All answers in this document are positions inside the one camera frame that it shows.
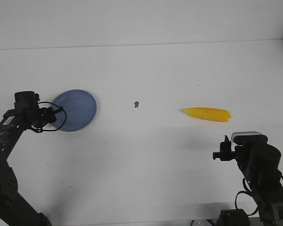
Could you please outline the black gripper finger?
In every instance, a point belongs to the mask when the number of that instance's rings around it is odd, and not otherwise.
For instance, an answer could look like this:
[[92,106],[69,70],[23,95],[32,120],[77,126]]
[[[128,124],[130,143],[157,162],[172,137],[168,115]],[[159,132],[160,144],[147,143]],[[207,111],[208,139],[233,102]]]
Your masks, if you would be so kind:
[[220,143],[220,148],[219,148],[220,152],[221,153],[230,153],[232,151],[231,145],[232,145],[232,143],[231,143],[230,139],[228,138],[227,135],[225,135],[224,141]]
[[53,110],[52,107],[48,108],[48,123],[52,124],[53,122],[55,122],[57,120],[56,116],[55,116],[55,112]]

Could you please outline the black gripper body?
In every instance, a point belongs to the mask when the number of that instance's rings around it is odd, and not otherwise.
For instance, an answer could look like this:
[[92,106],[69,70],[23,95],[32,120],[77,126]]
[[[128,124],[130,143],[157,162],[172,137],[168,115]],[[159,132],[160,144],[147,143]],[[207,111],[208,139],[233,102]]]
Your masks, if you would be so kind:
[[25,109],[25,121],[27,127],[44,127],[48,124],[48,107]]
[[239,159],[242,155],[243,147],[236,146],[234,151],[230,147],[220,147],[219,152],[213,152],[213,160],[219,159],[220,161],[231,161]]

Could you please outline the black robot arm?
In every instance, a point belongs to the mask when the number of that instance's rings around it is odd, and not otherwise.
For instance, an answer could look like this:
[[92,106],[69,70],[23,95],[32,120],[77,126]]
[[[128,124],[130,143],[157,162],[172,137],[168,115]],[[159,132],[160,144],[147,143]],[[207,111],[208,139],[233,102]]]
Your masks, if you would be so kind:
[[259,214],[265,226],[283,226],[281,152],[267,142],[267,136],[258,132],[235,132],[225,136],[213,159],[236,160],[244,187],[238,193],[250,196],[257,205],[251,215]]
[[54,122],[52,108],[40,108],[39,95],[33,91],[15,93],[14,108],[0,121],[0,219],[9,226],[49,226],[51,222],[37,212],[18,192],[18,182],[8,157],[27,129],[37,132]]

